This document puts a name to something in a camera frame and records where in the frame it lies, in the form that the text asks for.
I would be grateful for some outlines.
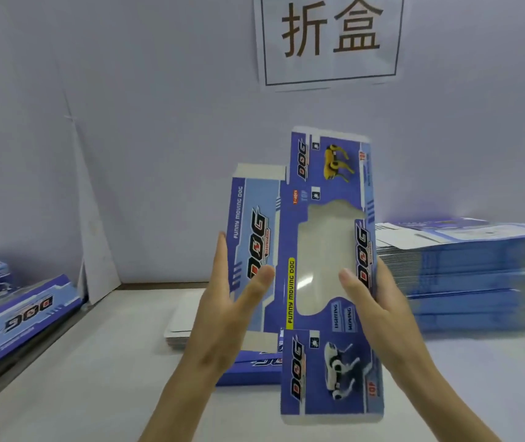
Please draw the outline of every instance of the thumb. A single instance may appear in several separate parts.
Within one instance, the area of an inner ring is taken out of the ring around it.
[[[340,270],[338,277],[340,285],[342,285],[350,300],[356,305],[361,321],[364,316],[383,312],[381,306],[371,296],[369,289],[349,269]]]
[[[240,313],[250,319],[254,309],[273,283],[273,279],[275,279],[275,269],[273,267],[265,265],[259,269],[258,274],[248,282],[248,285],[246,285],[244,291],[236,300],[236,306]]]

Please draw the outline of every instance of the left hand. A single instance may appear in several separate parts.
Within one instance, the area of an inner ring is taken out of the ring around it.
[[[217,381],[236,360],[252,313],[274,277],[273,267],[261,267],[233,302],[229,297],[228,247],[225,233],[220,233],[211,279],[201,297],[181,363],[190,363]]]

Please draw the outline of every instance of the right hand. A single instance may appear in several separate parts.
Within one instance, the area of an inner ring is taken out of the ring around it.
[[[436,370],[410,304],[383,260],[377,261],[376,299],[351,271],[341,270],[339,279],[357,308],[367,341],[400,387]]]

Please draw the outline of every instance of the forearm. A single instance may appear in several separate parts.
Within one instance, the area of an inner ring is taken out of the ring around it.
[[[439,442],[500,442],[434,364],[396,379]]]
[[[190,442],[216,380],[214,373],[181,361],[139,442]]]

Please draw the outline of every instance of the hand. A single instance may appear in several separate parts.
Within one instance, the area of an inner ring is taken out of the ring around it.
[[[408,376],[436,369],[410,304],[383,260],[377,261],[377,301],[351,271],[341,270],[339,279],[357,308],[367,341],[400,387]]]
[[[217,381],[234,363],[252,313],[274,277],[273,267],[261,267],[233,302],[229,297],[228,247],[225,234],[220,233],[211,279],[201,297],[181,363],[201,367]]]

